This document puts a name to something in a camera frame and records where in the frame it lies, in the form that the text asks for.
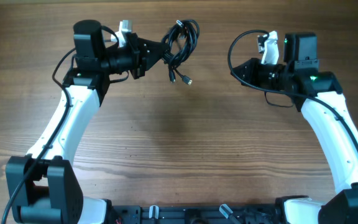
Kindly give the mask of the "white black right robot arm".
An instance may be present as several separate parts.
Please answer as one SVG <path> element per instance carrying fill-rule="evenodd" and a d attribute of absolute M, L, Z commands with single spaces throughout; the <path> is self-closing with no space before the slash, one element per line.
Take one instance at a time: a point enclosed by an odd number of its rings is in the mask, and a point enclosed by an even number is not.
<path fill-rule="evenodd" d="M 251 58 L 231 75 L 242 85 L 289 97 L 313 129 L 331 170 L 335 196 L 317 202 L 307 196 L 276 200 L 282 223 L 358 223 L 358 130 L 341 85 L 332 72 L 319 70 L 317 37 L 287 33 L 279 53 L 277 33 L 258 30 L 262 58 Z"/>

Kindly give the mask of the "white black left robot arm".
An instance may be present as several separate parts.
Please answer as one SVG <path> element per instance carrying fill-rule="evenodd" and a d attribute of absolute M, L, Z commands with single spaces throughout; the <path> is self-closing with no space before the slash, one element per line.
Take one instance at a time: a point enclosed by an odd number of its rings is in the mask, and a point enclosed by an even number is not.
<path fill-rule="evenodd" d="M 73 27 L 71 65 L 59 83 L 62 97 L 38 141 L 24 156 L 6 165 L 10 199 L 5 214 L 18 223 L 116 223 L 119 215 L 106 199 L 85 197 L 73 171 L 81 137 L 99 110 L 112 83 L 112 74 L 143 77 L 168 54 L 164 42 L 142 39 L 122 21 L 107 47 L 106 26 L 83 20 Z"/>

